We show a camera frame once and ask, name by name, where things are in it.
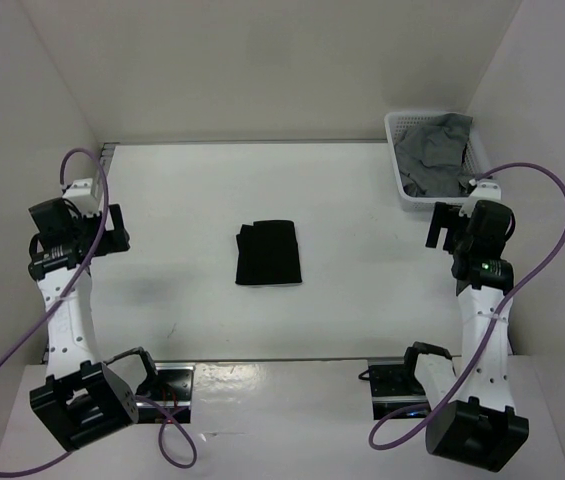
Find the black folded cloth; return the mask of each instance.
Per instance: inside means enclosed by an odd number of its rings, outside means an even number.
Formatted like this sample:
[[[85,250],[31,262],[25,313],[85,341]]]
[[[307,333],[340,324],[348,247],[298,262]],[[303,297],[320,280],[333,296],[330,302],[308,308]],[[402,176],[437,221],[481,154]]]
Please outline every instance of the black folded cloth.
[[[290,220],[266,220],[242,225],[238,242],[238,285],[302,283],[295,225]]]

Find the white tabletop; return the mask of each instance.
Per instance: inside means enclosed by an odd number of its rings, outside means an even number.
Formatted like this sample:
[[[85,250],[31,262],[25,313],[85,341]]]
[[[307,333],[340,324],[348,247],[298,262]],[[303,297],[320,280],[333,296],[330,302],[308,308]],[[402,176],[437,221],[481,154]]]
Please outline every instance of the white tabletop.
[[[401,356],[461,350],[451,257],[404,213],[384,143],[118,146],[109,182],[131,250],[93,263],[106,356]],[[304,283],[235,284],[243,223],[295,222]]]
[[[516,411],[529,419],[529,439],[497,476],[428,455],[423,433],[395,450],[371,450],[371,392],[357,378],[364,368],[360,360],[198,365],[186,429],[200,456],[191,470],[177,470],[160,456],[157,426],[137,425],[29,478],[565,480],[565,459],[529,357],[509,357]],[[62,453],[29,407],[28,392],[44,383],[44,375],[44,366],[24,373],[0,470],[32,468]],[[377,441],[397,438],[415,422],[390,421]],[[167,432],[168,450],[188,461],[188,445],[174,428]]]

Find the white floor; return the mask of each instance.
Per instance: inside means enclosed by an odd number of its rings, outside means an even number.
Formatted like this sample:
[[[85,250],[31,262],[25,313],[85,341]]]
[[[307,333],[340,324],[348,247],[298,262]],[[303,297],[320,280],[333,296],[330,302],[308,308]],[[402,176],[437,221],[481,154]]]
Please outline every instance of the white floor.
[[[200,451],[191,470],[179,471],[162,459],[158,426],[138,425],[30,478],[565,480],[565,459],[531,358],[509,357],[516,409],[529,419],[531,433],[497,477],[428,455],[423,434],[396,450],[371,450],[371,394],[368,383],[357,379],[365,367],[360,360],[201,364],[192,423],[186,426]],[[29,407],[28,392],[44,375],[44,366],[25,371],[0,449],[1,470],[31,468],[62,452]],[[396,438],[415,422],[389,422],[378,441]],[[166,438],[180,460],[190,458],[175,429]]]
[[[451,257],[398,205],[383,143],[118,146],[109,182],[131,250],[93,263],[102,354],[156,359],[459,354]],[[304,283],[235,285],[243,223],[293,220]]]

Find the white laundry basket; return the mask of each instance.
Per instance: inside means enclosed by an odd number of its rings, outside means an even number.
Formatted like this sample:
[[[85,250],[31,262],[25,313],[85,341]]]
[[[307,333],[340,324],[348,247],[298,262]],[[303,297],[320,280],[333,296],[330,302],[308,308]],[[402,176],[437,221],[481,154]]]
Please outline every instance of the white laundry basket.
[[[398,194],[400,195],[400,205],[405,211],[416,210],[433,210],[435,202],[450,203],[452,205],[462,205],[466,197],[441,197],[441,198],[427,198],[427,197],[411,197],[404,192],[402,186],[402,179],[400,178],[400,171],[398,169],[398,161],[395,156],[395,149],[393,145],[400,137],[402,132],[409,127],[418,125],[424,120],[444,115],[444,111],[422,110],[422,111],[407,111],[407,112],[393,112],[384,117],[384,127],[386,128],[386,138],[389,141],[389,154],[391,156],[391,164],[393,165],[393,173],[395,181],[398,185]],[[489,162],[484,151],[484,147],[478,138],[478,134],[473,127],[469,134],[469,143],[466,149],[466,157],[464,162],[464,170],[469,174],[476,174],[486,172],[489,169]]]

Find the crumpled gray towel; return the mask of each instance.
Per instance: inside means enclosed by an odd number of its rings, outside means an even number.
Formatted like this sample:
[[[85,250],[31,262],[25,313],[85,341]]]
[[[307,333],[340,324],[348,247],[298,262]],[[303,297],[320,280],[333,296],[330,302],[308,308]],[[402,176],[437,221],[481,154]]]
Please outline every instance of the crumpled gray towel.
[[[395,143],[404,192],[412,197],[465,197],[462,168],[472,117],[449,113],[408,128]]]

